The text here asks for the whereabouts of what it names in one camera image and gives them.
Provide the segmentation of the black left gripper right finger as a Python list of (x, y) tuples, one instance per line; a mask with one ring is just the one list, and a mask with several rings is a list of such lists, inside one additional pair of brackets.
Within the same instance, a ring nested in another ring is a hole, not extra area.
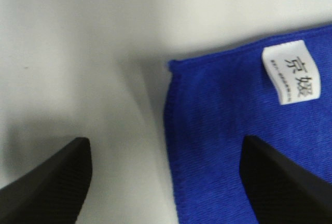
[(240, 178), (259, 223), (331, 223), (331, 184), (257, 136), (245, 136)]

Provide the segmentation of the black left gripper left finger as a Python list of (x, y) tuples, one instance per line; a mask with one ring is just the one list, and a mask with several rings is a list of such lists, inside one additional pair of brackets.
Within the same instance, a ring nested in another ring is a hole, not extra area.
[(79, 137), (1, 189), (1, 223), (75, 223), (91, 179), (90, 141)]

